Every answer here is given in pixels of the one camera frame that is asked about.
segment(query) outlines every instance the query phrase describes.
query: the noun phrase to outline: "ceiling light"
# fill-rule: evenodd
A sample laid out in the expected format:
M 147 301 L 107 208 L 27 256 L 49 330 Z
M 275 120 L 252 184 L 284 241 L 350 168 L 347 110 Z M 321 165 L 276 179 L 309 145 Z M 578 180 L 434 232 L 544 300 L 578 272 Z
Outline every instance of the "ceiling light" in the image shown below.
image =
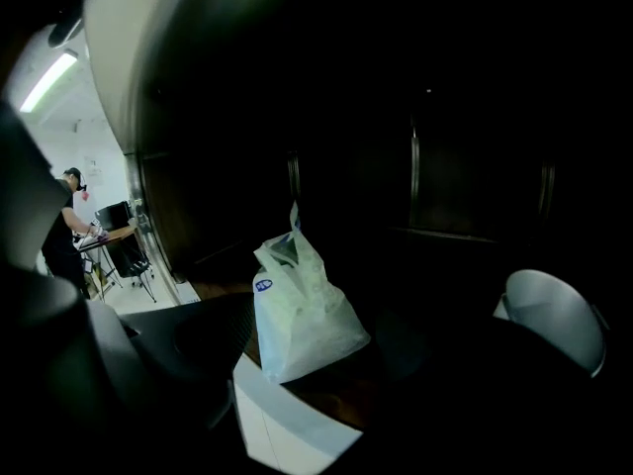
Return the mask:
M 38 102 L 45 96 L 48 89 L 54 84 L 54 82 L 61 77 L 61 75 L 70 68 L 70 66 L 77 61 L 77 55 L 67 50 L 57 61 L 50 66 L 46 71 L 46 74 L 42 76 L 42 79 L 38 81 L 35 88 L 31 90 L 27 100 L 24 101 L 20 108 L 21 113 L 31 113 L 38 105 Z

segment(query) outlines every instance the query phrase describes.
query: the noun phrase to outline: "table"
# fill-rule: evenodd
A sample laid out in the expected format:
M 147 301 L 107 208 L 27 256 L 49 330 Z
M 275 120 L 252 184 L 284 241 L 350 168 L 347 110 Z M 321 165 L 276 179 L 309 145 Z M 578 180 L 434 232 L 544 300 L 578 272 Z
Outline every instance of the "table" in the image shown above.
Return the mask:
M 110 271 L 108 271 L 105 274 L 105 278 L 108 279 L 108 277 L 110 277 L 111 275 L 114 276 L 115 281 L 117 282 L 117 284 L 123 288 L 123 285 L 121 284 L 121 282 L 119 281 L 119 279 L 117 278 L 117 276 L 114 274 L 115 272 L 115 266 L 113 264 L 113 262 L 110 260 L 110 257 L 108 256 L 108 253 L 105 252 L 103 250 L 104 246 L 106 244 L 109 244 L 111 242 L 116 242 L 116 241 L 121 241 L 125 238 L 128 238 L 129 236 L 133 235 L 135 233 L 136 228 L 132 227 L 132 226 L 126 226 L 126 227 L 121 227 L 120 229 L 114 229 L 113 231 L 108 233 L 108 237 L 106 239 L 103 240 L 95 240 L 93 242 L 91 242 L 90 244 L 86 244 L 85 246 L 79 246 L 77 249 L 86 254 L 86 256 L 90 259 L 90 261 L 94 264 L 98 264 L 99 268 L 102 270 L 103 272 L 103 268 L 101 267 L 101 255 L 103 254 L 104 258 L 106 259 L 106 261 L 108 262 L 108 265 L 110 266 Z M 93 258 L 88 255 L 88 251 L 91 249 L 96 249 L 97 250 L 97 262 L 95 262 L 93 260 Z M 103 291 L 103 283 L 101 281 L 101 278 L 99 278 L 99 296 L 101 297 L 102 301 L 105 301 L 104 299 L 104 291 Z
M 239 292 L 252 292 L 250 283 L 214 283 L 191 278 L 198 296 L 215 299 Z M 253 322 L 244 353 L 261 367 L 257 325 Z M 286 390 L 310 407 L 342 425 L 364 430 L 374 414 L 383 392 L 380 355 L 373 343 L 298 380 L 282 384 Z

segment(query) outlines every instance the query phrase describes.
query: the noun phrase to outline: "white wall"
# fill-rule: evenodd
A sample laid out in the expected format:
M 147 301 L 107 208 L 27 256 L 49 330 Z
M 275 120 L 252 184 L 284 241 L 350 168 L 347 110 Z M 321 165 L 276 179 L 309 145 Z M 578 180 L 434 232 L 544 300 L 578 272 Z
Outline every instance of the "white wall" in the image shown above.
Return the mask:
M 30 125 L 27 127 L 36 144 L 51 165 L 51 173 L 59 177 L 64 170 L 77 167 L 88 184 L 87 201 L 75 193 L 75 212 L 86 223 L 94 218 L 95 211 L 130 199 L 126 163 L 112 131 L 107 125 L 81 125 L 76 132 L 54 131 Z M 85 158 L 92 156 L 102 171 L 102 181 L 87 176 Z

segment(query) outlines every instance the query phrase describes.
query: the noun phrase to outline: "chair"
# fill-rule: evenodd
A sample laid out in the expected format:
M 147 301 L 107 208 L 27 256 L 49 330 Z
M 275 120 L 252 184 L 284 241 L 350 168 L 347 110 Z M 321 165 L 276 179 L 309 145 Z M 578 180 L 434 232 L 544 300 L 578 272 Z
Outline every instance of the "chair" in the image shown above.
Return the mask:
M 134 278 L 138 279 L 140 286 L 145 289 L 145 292 L 147 292 L 149 297 L 155 303 L 156 298 L 149 286 L 149 279 L 145 277 L 143 280 L 143 276 L 146 271 L 149 271 L 152 278 L 154 277 L 154 273 L 151 269 L 149 259 L 138 246 L 136 238 L 127 237 L 120 241 L 111 242 L 108 244 L 108 252 L 110 253 L 110 257 L 112 258 L 112 262 L 116 267 L 119 276 L 122 278 L 132 278 L 133 287 L 136 285 Z

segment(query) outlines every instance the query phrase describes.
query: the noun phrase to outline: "person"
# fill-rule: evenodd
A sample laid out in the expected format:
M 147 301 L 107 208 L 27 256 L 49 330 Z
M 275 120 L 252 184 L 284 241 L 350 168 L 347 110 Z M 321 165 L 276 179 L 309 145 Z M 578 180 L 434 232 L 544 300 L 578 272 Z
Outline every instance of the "person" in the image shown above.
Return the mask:
M 90 299 L 83 276 L 83 260 L 79 251 L 72 244 L 72 232 L 96 236 L 99 233 L 99 228 L 84 224 L 73 210 L 73 194 L 78 190 L 86 190 L 86 185 L 81 185 L 79 169 L 76 167 L 67 169 L 57 181 L 67 191 L 68 200 L 61 208 L 61 212 L 57 215 L 46 236 L 42 253 L 48 269 L 54 276 L 70 281 L 86 299 Z

